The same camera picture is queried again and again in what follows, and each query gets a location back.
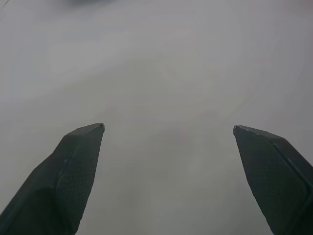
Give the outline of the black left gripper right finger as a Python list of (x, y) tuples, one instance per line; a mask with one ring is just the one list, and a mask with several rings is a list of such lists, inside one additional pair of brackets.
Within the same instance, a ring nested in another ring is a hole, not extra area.
[(236, 125), (233, 135), (252, 194), (275, 235), (313, 233), (313, 167), (283, 137)]

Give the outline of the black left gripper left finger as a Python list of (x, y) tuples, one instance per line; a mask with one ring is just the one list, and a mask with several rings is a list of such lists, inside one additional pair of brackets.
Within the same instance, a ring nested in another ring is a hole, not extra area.
[(0, 215), (2, 235), (74, 235), (94, 183), (103, 123), (66, 134)]

